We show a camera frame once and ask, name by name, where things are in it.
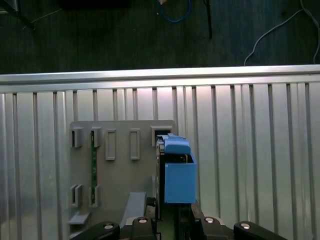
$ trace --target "blue cable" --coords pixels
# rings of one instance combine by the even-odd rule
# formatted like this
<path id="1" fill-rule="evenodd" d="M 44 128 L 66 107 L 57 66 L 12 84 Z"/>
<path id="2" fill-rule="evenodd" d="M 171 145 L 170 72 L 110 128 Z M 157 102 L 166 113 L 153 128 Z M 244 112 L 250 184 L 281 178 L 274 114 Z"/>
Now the blue cable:
<path id="1" fill-rule="evenodd" d="M 158 4 L 158 8 L 159 8 L 160 14 L 163 16 L 163 18 L 166 19 L 167 21 L 171 22 L 171 23 L 174 23 L 174 24 L 180 23 L 180 22 L 182 22 L 183 20 L 185 20 L 185 19 L 189 16 L 189 14 L 190 14 L 190 12 L 191 12 L 191 0 L 188 0 L 188 11 L 186 12 L 186 14 L 185 14 L 183 17 L 181 17 L 181 18 L 179 18 L 179 19 L 177 19 L 177 20 L 172 20 L 172 19 L 168 18 L 168 17 L 165 15 L 165 13 L 164 13 L 164 8 L 163 8 L 162 5 L 160 4 L 160 2 L 159 2 L 158 0 L 156 0 L 156 2 L 157 2 L 157 4 Z"/>

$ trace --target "gray mounting plate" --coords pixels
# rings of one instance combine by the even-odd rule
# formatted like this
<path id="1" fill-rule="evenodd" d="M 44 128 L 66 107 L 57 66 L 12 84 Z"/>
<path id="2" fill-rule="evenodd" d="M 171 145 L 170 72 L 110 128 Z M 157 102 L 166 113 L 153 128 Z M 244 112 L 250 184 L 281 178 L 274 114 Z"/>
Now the gray mounting plate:
<path id="1" fill-rule="evenodd" d="M 153 194 L 152 176 L 156 175 L 156 130 L 177 134 L 173 120 L 76 121 L 70 124 L 70 186 L 82 185 L 81 206 L 72 207 L 70 218 L 77 212 L 90 213 L 85 227 L 102 221 L 120 223 L 130 192 Z M 89 203 L 91 187 L 91 131 L 97 148 L 97 184 L 100 203 Z"/>

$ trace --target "black metal leg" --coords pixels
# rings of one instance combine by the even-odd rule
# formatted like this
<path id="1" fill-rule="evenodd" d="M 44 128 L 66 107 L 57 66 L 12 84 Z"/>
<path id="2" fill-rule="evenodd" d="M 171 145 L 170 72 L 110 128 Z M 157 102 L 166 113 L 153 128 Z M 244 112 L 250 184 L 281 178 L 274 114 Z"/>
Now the black metal leg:
<path id="1" fill-rule="evenodd" d="M 19 19 L 27 28 L 31 30 L 35 30 L 36 27 L 35 25 L 30 22 L 28 19 L 26 19 L 19 11 L 16 11 L 10 4 L 8 4 L 5 0 L 0 0 L 0 6 L 8 13 L 11 14 L 12 16 L 16 17 Z"/>
<path id="2" fill-rule="evenodd" d="M 208 28 L 209 28 L 209 39 L 212 39 L 212 22 L 211 22 L 211 9 L 210 9 L 210 0 L 205 0 L 206 14 L 208 17 Z"/>

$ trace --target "aluminum rail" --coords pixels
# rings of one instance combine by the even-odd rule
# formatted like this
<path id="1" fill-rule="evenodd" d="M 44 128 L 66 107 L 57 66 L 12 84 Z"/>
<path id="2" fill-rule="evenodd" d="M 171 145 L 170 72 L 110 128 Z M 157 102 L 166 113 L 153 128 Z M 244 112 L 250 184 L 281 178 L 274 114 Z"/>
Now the aluminum rail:
<path id="1" fill-rule="evenodd" d="M 320 65 L 7 74 L 0 75 L 0 93 L 253 83 L 305 83 L 318 82 L 320 80 L 319 74 Z"/>

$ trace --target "white cable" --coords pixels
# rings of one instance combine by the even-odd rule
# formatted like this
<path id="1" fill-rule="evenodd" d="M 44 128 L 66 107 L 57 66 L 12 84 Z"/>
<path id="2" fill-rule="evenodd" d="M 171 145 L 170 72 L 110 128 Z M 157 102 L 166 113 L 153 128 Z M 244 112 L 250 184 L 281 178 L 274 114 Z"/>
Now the white cable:
<path id="1" fill-rule="evenodd" d="M 44 15 L 44 16 L 38 17 L 38 18 L 36 18 L 35 20 L 33 20 L 31 23 L 33 24 L 34 22 L 36 22 L 36 21 L 38 21 L 38 20 L 40 20 L 40 19 L 43 19 L 43 18 L 45 18 L 45 17 L 47 17 L 47 16 L 50 16 L 50 15 L 52 15 L 52 14 L 55 14 L 55 13 L 61 11 L 61 10 L 62 10 L 62 8 L 60 8 L 60 9 L 58 9 L 58 10 L 56 10 L 56 11 L 50 12 L 50 13 Z"/>
<path id="2" fill-rule="evenodd" d="M 319 52 L 319 49 L 320 49 L 320 26 L 319 26 L 319 23 L 317 22 L 317 20 L 314 18 L 314 16 L 312 15 L 312 13 L 305 8 L 304 6 L 304 3 L 303 3 L 303 0 L 300 0 L 300 5 L 301 5 L 301 8 L 299 11 L 295 12 L 291 17 L 289 17 L 286 21 L 284 21 L 283 23 L 273 27 L 272 29 L 270 29 L 269 31 L 267 31 L 265 34 L 263 34 L 254 44 L 254 47 L 253 47 L 253 50 L 252 52 L 245 58 L 244 60 L 244 63 L 243 65 L 246 66 L 246 63 L 248 61 L 248 59 L 255 53 L 256 51 L 256 47 L 258 45 L 258 43 L 265 37 L 267 36 L 269 33 L 273 32 L 274 30 L 280 28 L 281 26 L 285 25 L 287 22 L 289 22 L 292 18 L 294 18 L 298 13 L 300 12 L 305 12 L 313 21 L 314 25 L 316 26 L 317 28 L 317 35 L 318 35 L 318 44 L 317 44 L 317 48 L 316 48 L 316 51 L 314 53 L 314 56 L 313 56 L 313 63 L 316 64 L 316 57 L 318 55 L 318 52 Z"/>
<path id="3" fill-rule="evenodd" d="M 286 21 L 284 21 L 283 23 L 280 23 L 279 25 L 271 28 L 269 31 L 267 31 L 265 34 L 263 34 L 254 44 L 253 50 L 252 52 L 245 58 L 243 65 L 246 66 L 246 63 L 248 61 L 248 59 L 255 53 L 256 51 L 256 47 L 258 45 L 258 43 L 265 37 L 267 36 L 269 33 L 273 32 L 274 30 L 276 30 L 277 28 L 280 28 L 281 26 L 285 25 L 287 22 L 289 22 L 291 19 L 293 19 L 298 13 L 302 12 L 303 9 L 300 9 L 299 11 L 295 12 L 295 14 L 293 14 L 291 17 L 289 17 Z"/>

